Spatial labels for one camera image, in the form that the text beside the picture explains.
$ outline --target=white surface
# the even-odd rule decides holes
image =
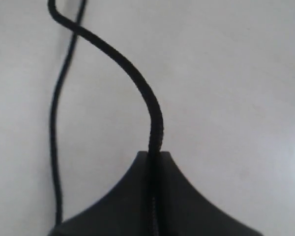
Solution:
[[[45,2],[0,0],[0,236],[54,221],[48,111],[70,32]],[[295,0],[90,1],[84,26],[149,81],[163,149],[201,193],[266,236],[295,236]],[[59,111],[66,218],[109,191],[148,130],[130,79],[80,40]]]

